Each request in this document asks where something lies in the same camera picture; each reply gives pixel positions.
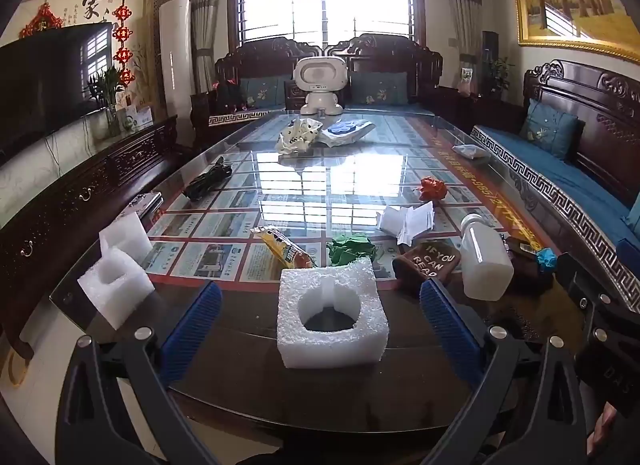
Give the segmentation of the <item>white plastic bottle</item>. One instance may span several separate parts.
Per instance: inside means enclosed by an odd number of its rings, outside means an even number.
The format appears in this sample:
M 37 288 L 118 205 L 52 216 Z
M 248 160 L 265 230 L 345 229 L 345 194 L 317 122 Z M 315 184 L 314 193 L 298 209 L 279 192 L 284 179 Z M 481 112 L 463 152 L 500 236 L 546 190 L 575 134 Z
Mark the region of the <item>white plastic bottle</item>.
M 514 274 L 502 237 L 479 214 L 466 215 L 460 229 L 464 294 L 471 299 L 498 301 Z

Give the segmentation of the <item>brown lettered cloth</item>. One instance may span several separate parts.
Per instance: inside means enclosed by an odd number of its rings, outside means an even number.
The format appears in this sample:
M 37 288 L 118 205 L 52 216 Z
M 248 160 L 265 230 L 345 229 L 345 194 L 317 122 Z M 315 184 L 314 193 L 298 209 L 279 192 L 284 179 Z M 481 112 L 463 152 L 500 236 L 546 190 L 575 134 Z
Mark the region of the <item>brown lettered cloth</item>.
M 460 251 L 454 245 L 444 241 L 425 241 L 395 257 L 392 266 L 399 289 L 416 295 L 427 280 L 436 279 L 447 284 L 460 259 Z

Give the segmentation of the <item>white paper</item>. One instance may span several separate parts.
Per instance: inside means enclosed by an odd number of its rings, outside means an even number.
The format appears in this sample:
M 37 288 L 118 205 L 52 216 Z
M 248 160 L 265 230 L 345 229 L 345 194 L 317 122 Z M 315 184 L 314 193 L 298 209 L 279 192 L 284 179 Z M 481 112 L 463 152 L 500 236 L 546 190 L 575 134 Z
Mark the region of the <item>white paper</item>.
M 411 246 L 433 230 L 435 210 L 432 202 L 418 207 L 394 208 L 387 206 L 378 213 L 378 229 L 394 237 L 398 245 Z

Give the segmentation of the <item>white foam block with hole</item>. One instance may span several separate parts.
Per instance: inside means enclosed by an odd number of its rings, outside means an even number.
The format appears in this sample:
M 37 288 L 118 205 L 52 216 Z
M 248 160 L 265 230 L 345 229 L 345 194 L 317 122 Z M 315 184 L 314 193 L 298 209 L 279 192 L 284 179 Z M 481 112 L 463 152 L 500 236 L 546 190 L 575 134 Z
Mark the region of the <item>white foam block with hole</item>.
M 336 369 L 380 361 L 390 327 L 372 263 L 285 269 L 278 294 L 277 347 L 288 369 Z

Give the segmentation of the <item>green paper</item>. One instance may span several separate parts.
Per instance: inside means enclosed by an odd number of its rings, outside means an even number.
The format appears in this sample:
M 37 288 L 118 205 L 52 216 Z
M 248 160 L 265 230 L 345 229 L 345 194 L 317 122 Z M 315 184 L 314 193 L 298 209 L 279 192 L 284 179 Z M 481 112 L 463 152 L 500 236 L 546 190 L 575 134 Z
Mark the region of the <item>green paper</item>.
M 345 266 L 360 258 L 374 261 L 376 247 L 363 234 L 341 234 L 328 243 L 328 253 L 331 266 Z

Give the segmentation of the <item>orange snack wrapper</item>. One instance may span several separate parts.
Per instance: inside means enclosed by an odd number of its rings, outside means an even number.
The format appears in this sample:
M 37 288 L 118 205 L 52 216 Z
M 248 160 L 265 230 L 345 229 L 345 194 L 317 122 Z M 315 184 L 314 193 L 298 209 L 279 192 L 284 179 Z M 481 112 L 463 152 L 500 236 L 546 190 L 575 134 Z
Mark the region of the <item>orange snack wrapper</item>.
M 258 226 L 252 233 L 262 240 L 285 269 L 314 268 L 314 259 L 275 226 Z

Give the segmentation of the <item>white foam corner piece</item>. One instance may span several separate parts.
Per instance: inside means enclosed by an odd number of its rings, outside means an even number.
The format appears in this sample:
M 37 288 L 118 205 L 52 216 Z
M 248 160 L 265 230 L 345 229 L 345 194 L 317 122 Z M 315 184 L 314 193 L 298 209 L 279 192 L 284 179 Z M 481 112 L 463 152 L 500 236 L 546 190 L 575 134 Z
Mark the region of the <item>white foam corner piece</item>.
M 118 247 L 110 248 L 77 282 L 113 329 L 119 329 L 154 292 L 144 269 Z

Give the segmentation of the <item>blue embroidered cushion near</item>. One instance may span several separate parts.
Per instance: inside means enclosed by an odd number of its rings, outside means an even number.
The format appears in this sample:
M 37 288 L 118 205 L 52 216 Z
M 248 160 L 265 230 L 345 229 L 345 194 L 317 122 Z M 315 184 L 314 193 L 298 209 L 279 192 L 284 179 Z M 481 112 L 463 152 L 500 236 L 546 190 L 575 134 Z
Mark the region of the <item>blue embroidered cushion near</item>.
M 636 197 L 634 205 L 631 206 L 628 215 L 623 218 L 623 221 L 628 229 L 634 233 L 634 236 L 640 239 L 640 193 Z

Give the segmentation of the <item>blue embroidered cushion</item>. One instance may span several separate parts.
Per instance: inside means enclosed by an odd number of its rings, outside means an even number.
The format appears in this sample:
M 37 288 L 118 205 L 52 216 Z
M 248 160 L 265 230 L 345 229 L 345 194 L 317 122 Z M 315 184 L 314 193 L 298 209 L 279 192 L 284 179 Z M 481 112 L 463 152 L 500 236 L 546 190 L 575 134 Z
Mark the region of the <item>blue embroidered cushion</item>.
M 640 193 L 636 197 L 634 205 L 631 206 L 628 215 L 623 218 L 623 221 L 628 229 L 634 233 L 634 236 L 640 239 Z
M 577 128 L 576 115 L 530 99 L 520 137 L 564 161 L 572 146 Z

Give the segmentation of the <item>clear plastic wrapper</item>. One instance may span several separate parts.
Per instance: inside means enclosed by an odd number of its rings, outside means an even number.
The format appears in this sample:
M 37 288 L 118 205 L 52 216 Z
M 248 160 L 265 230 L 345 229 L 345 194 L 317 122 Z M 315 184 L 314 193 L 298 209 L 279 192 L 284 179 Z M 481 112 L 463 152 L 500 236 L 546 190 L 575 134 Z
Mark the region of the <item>clear plastic wrapper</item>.
M 476 144 L 457 144 L 452 147 L 452 151 L 469 161 L 484 160 L 491 157 L 487 150 Z

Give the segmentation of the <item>silver smartphone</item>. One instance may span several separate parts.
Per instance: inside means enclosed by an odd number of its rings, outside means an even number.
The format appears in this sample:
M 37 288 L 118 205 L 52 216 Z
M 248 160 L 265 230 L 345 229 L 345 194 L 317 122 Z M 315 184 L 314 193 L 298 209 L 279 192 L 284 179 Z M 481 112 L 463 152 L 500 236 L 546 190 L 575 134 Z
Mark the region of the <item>silver smartphone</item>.
M 118 217 L 136 213 L 140 218 L 152 217 L 162 206 L 164 199 L 160 192 L 146 192 L 135 196 Z

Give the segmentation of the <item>teal rear cushion right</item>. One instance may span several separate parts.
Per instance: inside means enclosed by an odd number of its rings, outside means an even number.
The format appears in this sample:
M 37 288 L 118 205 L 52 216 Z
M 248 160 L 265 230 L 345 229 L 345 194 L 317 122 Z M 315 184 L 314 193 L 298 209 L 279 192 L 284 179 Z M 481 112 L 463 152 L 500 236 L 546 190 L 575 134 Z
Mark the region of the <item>teal rear cushion right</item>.
M 352 103 L 365 106 L 405 106 L 406 72 L 352 72 Z

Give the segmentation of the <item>teal cushion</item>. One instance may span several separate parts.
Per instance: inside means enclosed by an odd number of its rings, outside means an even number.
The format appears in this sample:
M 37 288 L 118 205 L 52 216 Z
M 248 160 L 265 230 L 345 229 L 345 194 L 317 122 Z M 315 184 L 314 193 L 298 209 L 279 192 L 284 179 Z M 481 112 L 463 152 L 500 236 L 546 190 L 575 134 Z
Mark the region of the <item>teal cushion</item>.
M 241 95 L 250 110 L 283 108 L 285 83 L 289 79 L 285 75 L 243 78 Z
M 352 103 L 365 106 L 405 106 L 406 72 L 352 72 Z

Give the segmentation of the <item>black television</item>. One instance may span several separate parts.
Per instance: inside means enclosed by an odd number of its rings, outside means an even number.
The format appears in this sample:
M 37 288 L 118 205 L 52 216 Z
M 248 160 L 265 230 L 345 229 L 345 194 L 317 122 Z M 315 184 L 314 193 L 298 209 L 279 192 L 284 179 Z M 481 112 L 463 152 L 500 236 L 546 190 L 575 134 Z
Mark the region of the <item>black television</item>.
M 112 65 L 112 25 L 39 32 L 1 47 L 1 162 L 102 108 L 89 81 Z

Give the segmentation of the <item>white tower air conditioner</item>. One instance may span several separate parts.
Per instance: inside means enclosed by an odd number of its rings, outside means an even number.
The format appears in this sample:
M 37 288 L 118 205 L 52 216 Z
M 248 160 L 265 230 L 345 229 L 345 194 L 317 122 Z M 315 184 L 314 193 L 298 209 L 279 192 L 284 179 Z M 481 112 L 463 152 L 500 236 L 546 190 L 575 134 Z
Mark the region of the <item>white tower air conditioner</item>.
M 195 133 L 190 0 L 170 0 L 160 6 L 160 60 L 167 113 L 176 117 L 177 142 L 191 147 Z

